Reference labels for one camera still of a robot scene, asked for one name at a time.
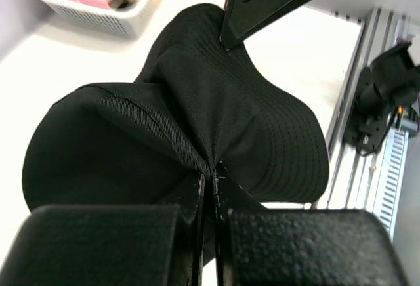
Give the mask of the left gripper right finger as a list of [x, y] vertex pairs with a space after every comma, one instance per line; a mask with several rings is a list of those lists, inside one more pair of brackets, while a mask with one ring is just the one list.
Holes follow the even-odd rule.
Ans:
[[377, 217], [364, 210], [267, 209], [219, 163], [212, 209], [219, 285], [407, 285]]

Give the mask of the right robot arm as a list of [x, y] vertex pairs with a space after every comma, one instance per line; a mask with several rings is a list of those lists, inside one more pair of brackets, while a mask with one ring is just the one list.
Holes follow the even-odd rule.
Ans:
[[[226, 0], [219, 39], [232, 49], [254, 33], [311, 0]], [[419, 94], [419, 66], [404, 41], [380, 54], [360, 72], [343, 136], [361, 156], [377, 153], [396, 121], [398, 109]]]

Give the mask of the black bucket hat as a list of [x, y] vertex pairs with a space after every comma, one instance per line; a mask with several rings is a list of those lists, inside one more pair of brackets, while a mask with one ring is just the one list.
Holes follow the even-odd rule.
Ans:
[[259, 201], [317, 200], [329, 158], [316, 116], [244, 46], [222, 48], [223, 17], [212, 4], [184, 9], [133, 82], [84, 85], [53, 104], [24, 160], [28, 208], [154, 203], [217, 163]]

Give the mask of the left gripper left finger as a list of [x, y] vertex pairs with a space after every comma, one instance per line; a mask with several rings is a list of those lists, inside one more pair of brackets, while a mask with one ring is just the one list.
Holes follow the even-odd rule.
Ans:
[[49, 205], [23, 223], [2, 285], [199, 285], [205, 179], [155, 205]]

